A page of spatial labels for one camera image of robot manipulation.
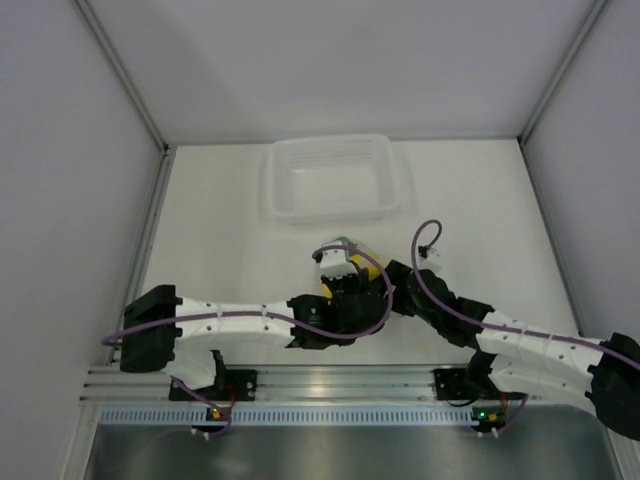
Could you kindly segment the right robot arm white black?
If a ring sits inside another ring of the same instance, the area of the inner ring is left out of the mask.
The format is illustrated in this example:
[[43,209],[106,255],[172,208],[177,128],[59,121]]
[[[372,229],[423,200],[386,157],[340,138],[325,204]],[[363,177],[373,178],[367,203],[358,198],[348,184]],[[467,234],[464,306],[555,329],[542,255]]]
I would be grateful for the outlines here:
[[626,438],[639,437],[639,344],[615,332],[607,340],[555,334],[456,295],[429,269],[397,261],[385,269],[394,309],[425,321],[448,343],[475,354],[468,388],[554,400],[595,416]]

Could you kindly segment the yellow fake banana bunch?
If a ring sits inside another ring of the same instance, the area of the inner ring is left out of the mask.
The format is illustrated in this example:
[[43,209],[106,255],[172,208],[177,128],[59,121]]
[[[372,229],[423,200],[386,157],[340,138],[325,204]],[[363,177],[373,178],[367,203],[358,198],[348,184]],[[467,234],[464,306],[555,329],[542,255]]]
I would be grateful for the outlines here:
[[[367,265],[367,266],[363,266],[363,267],[359,266],[358,264],[354,264],[354,265],[357,267],[358,273],[360,273],[360,272],[368,273],[371,279],[375,278],[378,275],[381,275],[380,269],[375,267],[372,263],[371,263],[371,265]],[[327,289],[327,279],[328,278],[320,275],[320,279],[321,279],[321,283],[323,285],[323,289],[324,289],[325,295],[328,298],[330,298],[331,293]]]

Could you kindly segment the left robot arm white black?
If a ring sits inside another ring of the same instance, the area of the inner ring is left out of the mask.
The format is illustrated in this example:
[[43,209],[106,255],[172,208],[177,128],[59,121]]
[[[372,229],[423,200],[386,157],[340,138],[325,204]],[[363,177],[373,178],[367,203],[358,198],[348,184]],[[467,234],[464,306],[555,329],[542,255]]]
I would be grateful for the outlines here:
[[161,372],[210,400],[225,390],[226,344],[325,350],[351,345],[386,323],[392,286],[383,277],[356,274],[322,285],[322,295],[266,305],[197,301],[173,285],[156,286],[125,308],[120,369]]

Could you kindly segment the clear polka dot zip bag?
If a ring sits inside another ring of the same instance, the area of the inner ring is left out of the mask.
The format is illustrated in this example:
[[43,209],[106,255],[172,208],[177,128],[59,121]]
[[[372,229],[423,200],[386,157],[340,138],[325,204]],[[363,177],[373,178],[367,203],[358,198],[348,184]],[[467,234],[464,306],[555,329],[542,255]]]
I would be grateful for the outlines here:
[[379,256],[365,243],[346,236],[338,236],[332,239],[330,244],[348,246],[349,249],[345,252],[347,260],[361,267],[371,265],[371,262],[364,257],[364,254],[376,261],[379,260]]

